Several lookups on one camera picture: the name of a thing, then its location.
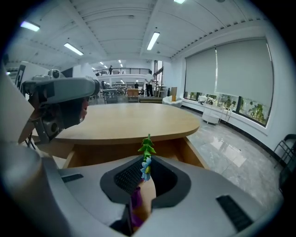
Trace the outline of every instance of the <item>white ceiling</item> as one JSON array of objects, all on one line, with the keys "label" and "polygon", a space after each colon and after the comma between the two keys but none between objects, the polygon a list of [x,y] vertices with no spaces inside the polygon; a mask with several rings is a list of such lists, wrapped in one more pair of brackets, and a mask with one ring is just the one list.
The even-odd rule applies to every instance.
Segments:
[{"label": "white ceiling", "polygon": [[[83,62],[99,67],[100,61],[118,67],[117,59],[169,61],[211,33],[267,19],[247,0],[51,0],[26,20],[40,30],[20,27],[7,49],[7,70],[17,69],[20,61],[58,69]],[[147,51],[154,31],[160,36]],[[64,47],[66,42],[84,55]]]}]

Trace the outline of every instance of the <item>black chair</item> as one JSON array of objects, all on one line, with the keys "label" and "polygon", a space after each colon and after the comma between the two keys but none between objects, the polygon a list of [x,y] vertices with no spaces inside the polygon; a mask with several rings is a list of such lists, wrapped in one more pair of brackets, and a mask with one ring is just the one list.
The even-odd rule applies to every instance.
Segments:
[{"label": "black chair", "polygon": [[[289,147],[287,145],[287,141],[288,140],[295,140],[294,144],[292,147]],[[277,144],[276,148],[274,149],[273,152],[276,152],[278,146],[280,146],[283,150],[284,153],[283,155],[280,157],[280,160],[277,161],[276,165],[274,166],[274,168],[278,165],[278,163],[282,160],[285,161],[285,159],[289,156],[290,159],[292,159],[295,155],[295,149],[296,149],[296,134],[288,134],[287,136],[285,136],[284,140],[280,141],[279,144]]]}]

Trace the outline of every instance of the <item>oval table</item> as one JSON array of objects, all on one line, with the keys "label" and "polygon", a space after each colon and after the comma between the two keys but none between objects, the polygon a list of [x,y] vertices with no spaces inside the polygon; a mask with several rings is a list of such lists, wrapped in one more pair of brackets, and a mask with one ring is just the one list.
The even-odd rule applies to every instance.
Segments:
[{"label": "oval table", "polygon": [[[99,164],[140,155],[151,134],[156,155],[208,168],[186,136],[199,128],[191,113],[163,104],[134,103],[90,106],[85,120],[63,130],[38,148],[67,159],[64,168]],[[36,131],[32,135],[38,140]]]}]

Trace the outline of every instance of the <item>fluorescent light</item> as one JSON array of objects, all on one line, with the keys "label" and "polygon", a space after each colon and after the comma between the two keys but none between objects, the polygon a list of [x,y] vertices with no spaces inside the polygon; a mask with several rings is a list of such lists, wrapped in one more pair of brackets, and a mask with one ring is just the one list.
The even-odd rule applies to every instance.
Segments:
[{"label": "fluorescent light", "polygon": [[27,28],[31,31],[38,31],[40,29],[40,27],[38,25],[29,23],[27,21],[23,21],[23,23],[20,25],[20,27]]},{"label": "fluorescent light", "polygon": [[68,49],[72,50],[73,52],[75,52],[76,54],[78,54],[79,56],[83,55],[82,52],[80,52],[78,49],[74,48],[72,45],[70,45],[69,43],[65,43],[64,44],[65,47],[67,47]]},{"label": "fluorescent light", "polygon": [[153,34],[153,36],[152,36],[152,38],[150,40],[150,43],[149,43],[149,45],[147,47],[147,50],[152,50],[153,45],[155,44],[155,42],[156,42],[159,35],[160,35],[159,32],[154,32],[154,34]]},{"label": "fluorescent light", "polygon": [[185,0],[174,0],[174,2],[178,2],[179,4],[182,4]]}]

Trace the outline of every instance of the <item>purple object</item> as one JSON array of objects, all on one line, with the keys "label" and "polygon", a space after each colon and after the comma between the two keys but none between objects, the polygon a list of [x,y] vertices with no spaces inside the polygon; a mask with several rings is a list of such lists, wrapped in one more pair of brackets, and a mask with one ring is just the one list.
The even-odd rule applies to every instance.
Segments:
[{"label": "purple object", "polygon": [[130,197],[131,199],[131,206],[130,206],[130,213],[131,213],[131,223],[132,226],[140,227],[143,224],[143,221],[138,218],[136,215],[133,214],[133,209],[142,205],[142,197],[141,197],[141,188],[137,187],[134,190],[133,195]]}]

